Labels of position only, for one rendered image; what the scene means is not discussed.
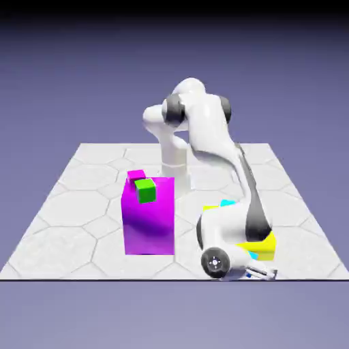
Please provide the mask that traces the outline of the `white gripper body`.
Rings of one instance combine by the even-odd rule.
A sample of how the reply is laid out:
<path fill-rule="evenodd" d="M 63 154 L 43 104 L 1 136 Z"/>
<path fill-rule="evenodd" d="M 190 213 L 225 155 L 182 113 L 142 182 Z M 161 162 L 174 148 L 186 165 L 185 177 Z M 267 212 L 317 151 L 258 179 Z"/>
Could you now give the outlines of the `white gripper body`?
<path fill-rule="evenodd" d="M 274 280 L 277 277 L 278 270 L 270 269 L 268 271 L 261 271 L 258 269 L 246 269 L 246 276 L 249 278 L 255 278 L 264 281 Z"/>

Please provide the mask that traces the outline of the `small green cube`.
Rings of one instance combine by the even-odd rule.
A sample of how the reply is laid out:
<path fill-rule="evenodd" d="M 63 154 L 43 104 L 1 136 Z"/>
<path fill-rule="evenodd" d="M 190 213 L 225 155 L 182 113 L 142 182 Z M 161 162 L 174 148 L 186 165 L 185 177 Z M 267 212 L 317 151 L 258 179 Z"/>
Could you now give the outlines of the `small green cube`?
<path fill-rule="evenodd" d="M 156 201 L 156 185 L 152 178 L 139 179 L 134 183 L 140 204 Z"/>

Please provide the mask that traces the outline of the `small pink cube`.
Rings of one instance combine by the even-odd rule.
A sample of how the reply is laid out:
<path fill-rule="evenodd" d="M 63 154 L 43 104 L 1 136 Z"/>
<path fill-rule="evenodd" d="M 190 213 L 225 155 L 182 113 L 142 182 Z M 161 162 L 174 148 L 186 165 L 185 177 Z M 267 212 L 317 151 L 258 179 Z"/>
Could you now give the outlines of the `small pink cube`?
<path fill-rule="evenodd" d="M 144 172 L 144 170 L 129 170 L 127 171 L 127 181 L 129 183 L 137 181 L 137 180 L 142 180 L 146 179 L 147 176 Z"/>

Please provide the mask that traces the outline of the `large yellow box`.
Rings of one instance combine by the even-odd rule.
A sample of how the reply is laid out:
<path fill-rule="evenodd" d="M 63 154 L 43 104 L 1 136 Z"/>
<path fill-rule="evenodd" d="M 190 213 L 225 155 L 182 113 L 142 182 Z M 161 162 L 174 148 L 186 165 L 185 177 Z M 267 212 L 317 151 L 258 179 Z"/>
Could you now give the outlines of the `large yellow box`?
<path fill-rule="evenodd" d="M 255 209 L 243 202 L 204 206 L 196 235 L 204 253 L 216 249 L 234 267 L 253 260 L 249 251 L 258 254 L 258 261 L 272 260 L 275 255 L 276 238 L 262 207 Z"/>

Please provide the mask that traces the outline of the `large magenta box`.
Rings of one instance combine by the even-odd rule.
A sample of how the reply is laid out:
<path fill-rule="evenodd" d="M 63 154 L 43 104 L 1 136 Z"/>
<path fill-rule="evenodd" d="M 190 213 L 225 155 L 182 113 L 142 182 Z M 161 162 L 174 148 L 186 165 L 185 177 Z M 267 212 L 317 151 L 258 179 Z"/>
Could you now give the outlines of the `large magenta box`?
<path fill-rule="evenodd" d="M 121 196 L 123 241 L 127 255 L 175 253 L 175 179 L 150 177 L 156 201 L 140 204 L 135 184 L 125 182 Z"/>

